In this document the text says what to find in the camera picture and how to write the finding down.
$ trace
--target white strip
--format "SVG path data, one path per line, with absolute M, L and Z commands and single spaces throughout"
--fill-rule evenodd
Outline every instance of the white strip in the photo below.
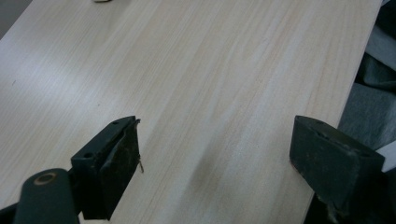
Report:
M 382 166 L 382 172 L 385 173 L 386 171 L 389 171 L 396 167 L 396 141 L 390 143 L 389 145 L 381 147 L 376 152 L 385 157 L 385 162 Z

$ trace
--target black object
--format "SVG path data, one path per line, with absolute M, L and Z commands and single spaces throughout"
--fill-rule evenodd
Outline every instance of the black object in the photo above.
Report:
M 79 223 L 110 219 L 137 165 L 136 126 L 127 117 L 108 124 L 71 159 L 72 169 L 51 169 L 25 181 L 19 203 L 0 211 L 0 223 Z
M 384 157 L 332 126 L 296 116 L 290 160 L 330 212 L 348 220 L 342 223 L 396 221 Z

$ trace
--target wooden table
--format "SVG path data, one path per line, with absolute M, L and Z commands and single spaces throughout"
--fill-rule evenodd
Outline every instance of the wooden table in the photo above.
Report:
M 301 223 L 294 116 L 338 123 L 379 5 L 34 0 L 0 41 L 0 205 L 136 115 L 145 173 L 112 223 Z

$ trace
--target table surface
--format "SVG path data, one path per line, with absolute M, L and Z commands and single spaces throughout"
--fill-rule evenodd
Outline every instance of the table surface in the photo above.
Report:
M 136 115 L 112 223 L 301 223 L 294 116 L 337 125 L 380 3 L 34 0 L 0 41 L 0 205 Z

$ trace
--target light wood grain surface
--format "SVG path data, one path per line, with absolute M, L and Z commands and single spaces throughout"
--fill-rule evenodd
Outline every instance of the light wood grain surface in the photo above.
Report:
M 136 115 L 145 173 L 111 223 L 301 223 L 293 118 L 338 123 L 379 5 L 34 0 L 0 41 L 0 205 Z

